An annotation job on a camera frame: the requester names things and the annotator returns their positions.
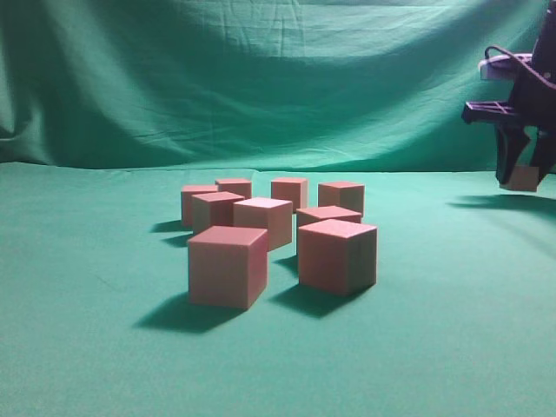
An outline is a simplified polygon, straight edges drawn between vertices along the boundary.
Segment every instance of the green tablecloth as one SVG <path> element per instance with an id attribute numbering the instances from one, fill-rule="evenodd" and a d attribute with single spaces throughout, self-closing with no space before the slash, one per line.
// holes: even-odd
<path id="1" fill-rule="evenodd" d="M 180 187 L 282 175 L 0 164 L 0 415 L 554 414 L 554 177 L 304 174 L 366 184 L 378 284 L 300 288 L 293 242 L 249 311 L 189 305 Z"/>

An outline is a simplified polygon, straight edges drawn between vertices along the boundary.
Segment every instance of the block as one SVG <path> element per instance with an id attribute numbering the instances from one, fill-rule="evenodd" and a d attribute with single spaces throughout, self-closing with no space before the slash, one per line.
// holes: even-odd
<path id="1" fill-rule="evenodd" d="M 265 228 L 268 231 L 268 250 L 292 241 L 292 205 L 286 200 L 255 197 L 234 204 L 234 226 Z"/>
<path id="2" fill-rule="evenodd" d="M 292 202 L 293 212 L 307 207 L 308 181 L 306 178 L 275 178 L 270 183 L 270 195 L 276 200 Z"/>
<path id="3" fill-rule="evenodd" d="M 300 208 L 297 210 L 297 228 L 306 224 L 322 222 L 328 219 L 343 220 L 345 222 L 361 223 L 362 214 L 339 206 L 323 206 Z"/>
<path id="4" fill-rule="evenodd" d="M 234 203 L 241 200 L 243 195 L 228 191 L 193 195 L 193 233 L 211 226 L 234 226 Z"/>
<path id="5" fill-rule="evenodd" d="M 329 219 L 298 230 L 299 282 L 335 295 L 376 283 L 378 228 Z"/>
<path id="6" fill-rule="evenodd" d="M 191 197 L 197 194 L 215 193 L 216 185 L 185 185 L 182 188 L 182 225 L 190 228 L 193 225 L 193 211 Z"/>
<path id="7" fill-rule="evenodd" d="M 319 184 L 319 206 L 340 206 L 365 213 L 365 185 L 338 181 Z"/>
<path id="8" fill-rule="evenodd" d="M 218 191 L 228 191 L 251 198 L 251 181 L 245 178 L 222 178 L 216 180 L 215 184 L 218 186 Z"/>
<path id="9" fill-rule="evenodd" d="M 539 168 L 526 165 L 516 165 L 507 183 L 501 184 L 501 189 L 511 191 L 537 192 L 539 185 Z"/>
<path id="10" fill-rule="evenodd" d="M 250 308 L 268 282 L 268 233 L 213 226 L 188 240 L 189 302 Z"/>

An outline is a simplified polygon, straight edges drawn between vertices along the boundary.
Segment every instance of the green cloth backdrop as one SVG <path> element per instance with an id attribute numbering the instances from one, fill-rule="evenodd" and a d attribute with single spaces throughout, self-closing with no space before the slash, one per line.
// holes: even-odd
<path id="1" fill-rule="evenodd" d="M 486 46 L 546 1 L 0 0 L 0 162 L 491 169 Z"/>

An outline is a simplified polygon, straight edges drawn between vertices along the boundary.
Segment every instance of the cube top face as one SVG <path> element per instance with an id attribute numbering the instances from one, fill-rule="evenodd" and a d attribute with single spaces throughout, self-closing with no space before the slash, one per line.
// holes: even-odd
<path id="1" fill-rule="evenodd" d="M 365 184 L 350 181 L 323 182 L 319 184 L 324 187 L 334 187 L 335 189 L 350 189 L 352 187 L 363 187 Z"/>
<path id="2" fill-rule="evenodd" d="M 251 181 L 245 178 L 221 178 L 215 181 L 218 184 L 250 184 Z"/>
<path id="3" fill-rule="evenodd" d="M 243 200 L 241 202 L 237 202 L 236 204 L 242 206 L 260 207 L 264 209 L 273 209 L 275 207 L 291 205 L 292 202 L 288 200 L 276 200 L 275 198 L 255 197 L 255 198 L 249 198 L 248 200 Z"/>
<path id="4" fill-rule="evenodd" d="M 238 199 L 243 200 L 243 195 L 238 195 L 230 193 L 228 191 L 219 191 L 217 193 L 207 193 L 195 195 L 194 198 L 198 198 L 205 202 L 225 202 L 225 201 L 238 201 Z"/>
<path id="5" fill-rule="evenodd" d="M 288 182 L 293 184 L 302 184 L 307 181 L 307 178 L 290 178 L 290 177 L 282 177 L 282 178 L 275 178 L 272 182 Z"/>
<path id="6" fill-rule="evenodd" d="M 190 243 L 210 243 L 219 245 L 250 246 L 261 239 L 267 230 L 264 228 L 232 228 L 213 226 L 188 240 Z"/>
<path id="7" fill-rule="evenodd" d="M 303 213 L 305 215 L 310 215 L 317 219 L 329 219 L 331 217 L 340 217 L 346 215 L 361 215 L 361 213 L 358 211 L 353 211 L 348 208 L 338 206 L 298 208 L 297 212 Z"/>
<path id="8" fill-rule="evenodd" d="M 360 224 L 353 222 L 345 222 L 343 220 L 329 219 L 322 222 L 311 223 L 307 226 L 301 226 L 300 230 L 307 230 L 322 235 L 331 235 L 348 239 L 371 230 L 376 230 L 377 227 L 371 224 Z"/>
<path id="9" fill-rule="evenodd" d="M 182 192 L 187 193 L 215 193 L 218 187 L 215 185 L 184 185 Z"/>

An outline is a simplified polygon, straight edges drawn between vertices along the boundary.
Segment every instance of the pink cube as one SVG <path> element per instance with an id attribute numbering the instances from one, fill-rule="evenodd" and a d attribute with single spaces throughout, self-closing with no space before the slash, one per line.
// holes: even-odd
<path id="1" fill-rule="evenodd" d="M 376 283 L 376 226 L 325 220 L 298 230 L 299 282 L 336 295 Z"/>
<path id="2" fill-rule="evenodd" d="M 502 189 L 511 191 L 529 191 L 535 193 L 539 185 L 539 168 L 517 165 L 507 183 L 501 184 Z"/>
<path id="3" fill-rule="evenodd" d="M 222 191 L 193 195 L 193 233 L 201 233 L 211 226 L 234 225 L 234 203 L 243 195 Z"/>
<path id="4" fill-rule="evenodd" d="M 222 178 L 216 180 L 215 184 L 218 186 L 218 191 L 228 191 L 251 198 L 251 181 L 245 178 Z"/>
<path id="5" fill-rule="evenodd" d="M 268 250 L 292 241 L 292 202 L 256 197 L 234 204 L 234 226 L 268 230 Z"/>
<path id="6" fill-rule="evenodd" d="M 275 178 L 270 185 L 270 195 L 276 200 L 290 200 L 295 212 L 307 207 L 308 181 L 306 178 Z"/>
<path id="7" fill-rule="evenodd" d="M 191 197 L 197 194 L 215 193 L 218 187 L 215 185 L 185 185 L 182 188 L 182 225 L 190 228 L 193 224 L 193 211 L 191 208 Z"/>
<path id="8" fill-rule="evenodd" d="M 328 219 L 361 223 L 362 214 L 339 206 L 309 207 L 297 210 L 297 227 Z"/>
<path id="9" fill-rule="evenodd" d="M 189 302 L 249 308 L 268 282 L 268 233 L 213 226 L 188 240 Z"/>
<path id="10" fill-rule="evenodd" d="M 340 206 L 365 213 L 365 185 L 338 181 L 319 184 L 319 206 Z"/>

